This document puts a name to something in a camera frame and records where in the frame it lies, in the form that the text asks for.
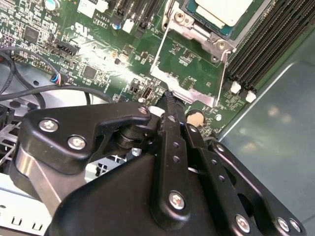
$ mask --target electrical component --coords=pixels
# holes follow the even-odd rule
[[[116,58],[115,61],[114,61],[114,63],[115,63],[116,65],[119,65],[119,64],[121,63],[121,61],[120,61],[118,58]]]
[[[146,89],[144,90],[143,94],[142,94],[142,98],[144,99],[148,99],[152,93],[153,89],[150,87],[146,87]]]
[[[56,47],[61,50],[62,52],[70,55],[70,56],[74,56],[78,53],[79,51],[79,47],[75,46],[75,45],[71,45],[69,43],[66,42],[62,42],[60,40],[57,40],[56,42]]]
[[[138,81],[137,79],[134,79],[134,80],[131,82],[131,85],[130,85],[129,90],[130,90],[131,92],[137,93],[138,90],[139,90],[139,87],[140,87],[140,81]]]
[[[123,31],[130,33],[134,26],[134,21],[132,19],[127,19],[123,26]]]
[[[29,42],[29,43],[33,43],[36,44],[38,41],[38,37],[39,37],[39,32],[29,26],[25,27],[25,31],[24,31],[24,40]]]
[[[108,2],[104,0],[98,0],[96,4],[96,9],[99,12],[104,13],[108,9]]]
[[[253,0],[195,0],[195,2],[228,26],[234,26]]]
[[[58,0],[45,0],[45,8],[48,11],[55,11],[60,8],[60,2]]]
[[[84,69],[83,76],[87,79],[93,80],[96,73],[97,73],[96,69],[87,65]]]
[[[252,91],[248,91],[246,96],[246,101],[249,103],[252,103],[256,99],[256,94],[254,94]]]
[[[232,86],[231,86],[231,92],[234,94],[238,94],[238,92],[241,90],[241,86],[239,85],[238,82],[233,81]]]

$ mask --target black mounting arm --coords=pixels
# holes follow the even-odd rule
[[[222,144],[203,141],[169,92],[156,116],[128,102],[28,113],[10,177],[53,215],[47,236],[304,236],[305,228]],[[92,160],[142,149],[86,184]]]

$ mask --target chip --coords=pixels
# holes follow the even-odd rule
[[[132,47],[130,46],[125,46],[124,50],[126,51],[126,53],[129,55],[132,52]]]
[[[92,80],[94,79],[96,73],[97,73],[97,70],[87,65],[84,69],[83,76],[87,79]]]
[[[118,58],[115,60],[115,64],[116,64],[116,65],[119,65],[120,62],[121,62],[121,61],[120,61]]]
[[[29,43],[36,44],[38,40],[39,32],[29,26],[25,27],[24,40]]]

